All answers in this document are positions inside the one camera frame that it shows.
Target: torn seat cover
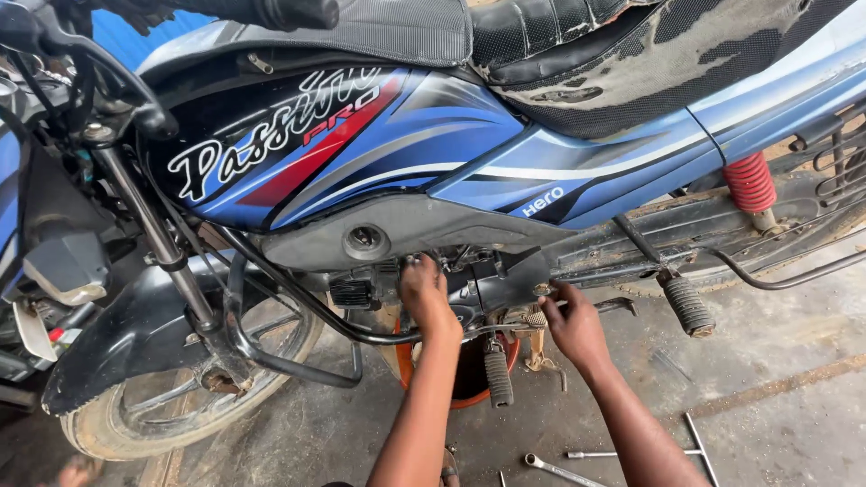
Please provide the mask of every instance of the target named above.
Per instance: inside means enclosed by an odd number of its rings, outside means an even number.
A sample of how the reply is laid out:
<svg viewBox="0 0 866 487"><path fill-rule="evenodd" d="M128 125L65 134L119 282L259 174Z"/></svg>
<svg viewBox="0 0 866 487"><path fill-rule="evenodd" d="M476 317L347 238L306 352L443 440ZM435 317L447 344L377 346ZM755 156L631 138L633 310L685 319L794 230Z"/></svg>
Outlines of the torn seat cover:
<svg viewBox="0 0 866 487"><path fill-rule="evenodd" d="M500 0L470 10L472 66L582 139L679 110L769 67L854 0Z"/></svg>

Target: handlebar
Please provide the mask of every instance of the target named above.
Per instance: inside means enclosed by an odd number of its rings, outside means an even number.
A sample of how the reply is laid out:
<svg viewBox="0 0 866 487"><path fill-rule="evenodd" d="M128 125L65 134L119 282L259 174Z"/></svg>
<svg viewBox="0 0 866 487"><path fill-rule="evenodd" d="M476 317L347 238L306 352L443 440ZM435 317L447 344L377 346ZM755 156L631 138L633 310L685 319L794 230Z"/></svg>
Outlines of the handlebar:
<svg viewBox="0 0 866 487"><path fill-rule="evenodd" d="M337 0L159 0L176 9L252 23L265 29L333 29L339 20Z"/></svg>

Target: engine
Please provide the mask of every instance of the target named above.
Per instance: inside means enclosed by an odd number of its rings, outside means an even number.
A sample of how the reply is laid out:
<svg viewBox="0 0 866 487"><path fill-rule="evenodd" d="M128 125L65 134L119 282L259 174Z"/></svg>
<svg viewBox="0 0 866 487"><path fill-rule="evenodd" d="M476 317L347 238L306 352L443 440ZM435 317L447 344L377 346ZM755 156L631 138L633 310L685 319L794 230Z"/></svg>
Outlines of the engine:
<svg viewBox="0 0 866 487"><path fill-rule="evenodd" d="M463 245L434 249L430 255L448 279L449 303L464 327L483 322L506 307L534 302L547 291L550 267L537 248L508 254ZM399 269L397 259L391 259L332 273L329 286L334 305L373 311L383 304L399 304Z"/></svg>

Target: black mudguard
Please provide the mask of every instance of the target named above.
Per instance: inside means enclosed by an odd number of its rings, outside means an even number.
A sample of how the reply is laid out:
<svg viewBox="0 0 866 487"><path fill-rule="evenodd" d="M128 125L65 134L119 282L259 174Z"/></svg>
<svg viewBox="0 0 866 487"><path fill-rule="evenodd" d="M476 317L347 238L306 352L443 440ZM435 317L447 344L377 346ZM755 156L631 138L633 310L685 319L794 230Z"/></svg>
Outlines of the black mudguard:
<svg viewBox="0 0 866 487"><path fill-rule="evenodd" d="M226 278L226 266L213 256L210 264ZM190 259L190 268L205 293L219 291L219 281L200 257ZM67 414L137 375L208 360L210 353L201 341L185 343L193 333L184 318L185 305L165 271L146 269L61 356L42 395L42 408L48 414Z"/></svg>

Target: hand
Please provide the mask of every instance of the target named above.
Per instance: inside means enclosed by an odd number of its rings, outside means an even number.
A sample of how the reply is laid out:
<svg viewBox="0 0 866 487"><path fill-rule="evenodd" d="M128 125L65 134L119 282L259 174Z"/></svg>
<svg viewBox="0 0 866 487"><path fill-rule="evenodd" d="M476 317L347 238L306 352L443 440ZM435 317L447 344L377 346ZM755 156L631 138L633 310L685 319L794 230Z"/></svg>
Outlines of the hand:
<svg viewBox="0 0 866 487"><path fill-rule="evenodd" d="M430 257L420 254L406 264L400 276L400 299L425 340L462 340L463 327L448 304L448 282Z"/></svg>
<svg viewBox="0 0 866 487"><path fill-rule="evenodd" d="M558 298L568 302L567 316L559 312L556 297L540 297L539 306L547 317L553 342L578 368L581 375L585 376L595 366L611 361L598 311L590 300L571 284L553 282L553 286L558 290Z"/></svg>

